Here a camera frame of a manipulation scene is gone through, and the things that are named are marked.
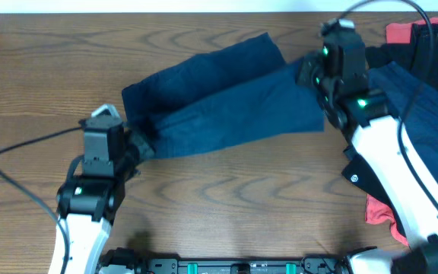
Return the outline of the navy blue shorts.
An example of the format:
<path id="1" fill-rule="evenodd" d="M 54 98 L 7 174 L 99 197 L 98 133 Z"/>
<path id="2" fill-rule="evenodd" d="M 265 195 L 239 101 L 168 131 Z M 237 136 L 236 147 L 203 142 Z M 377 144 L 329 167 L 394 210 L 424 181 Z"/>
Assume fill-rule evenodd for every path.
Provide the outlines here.
<path id="1" fill-rule="evenodd" d="M 267 33 L 193 56 L 122 90 L 127 120 L 156 158 L 197 155 L 286 133 L 321 132 L 314 93 Z"/>

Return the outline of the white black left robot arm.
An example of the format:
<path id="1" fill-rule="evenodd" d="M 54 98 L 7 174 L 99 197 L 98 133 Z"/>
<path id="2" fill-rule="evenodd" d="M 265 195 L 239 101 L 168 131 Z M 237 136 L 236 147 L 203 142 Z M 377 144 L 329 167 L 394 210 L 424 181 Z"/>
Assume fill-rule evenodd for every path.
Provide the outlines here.
<path id="1" fill-rule="evenodd" d="M 116 213 L 125 198 L 125 183 L 137 166 L 154 156 L 138 130 L 84 132 L 84 153 L 70 164 L 57 193 L 56 243 L 50 273 L 96 273 Z"/>

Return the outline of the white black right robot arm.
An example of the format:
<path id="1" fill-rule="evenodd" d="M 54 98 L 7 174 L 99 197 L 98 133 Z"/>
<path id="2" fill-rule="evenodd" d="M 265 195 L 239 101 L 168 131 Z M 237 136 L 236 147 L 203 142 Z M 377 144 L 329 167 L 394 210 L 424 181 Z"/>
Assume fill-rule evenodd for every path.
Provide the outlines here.
<path id="1" fill-rule="evenodd" d="M 312 88 L 348 142 L 349 179 L 376 186 L 405 233 L 408 250 L 354 251 L 339 273 L 438 273 L 438 93 L 395 63 L 331 66 L 327 49 L 301 63 L 298 84 Z"/>

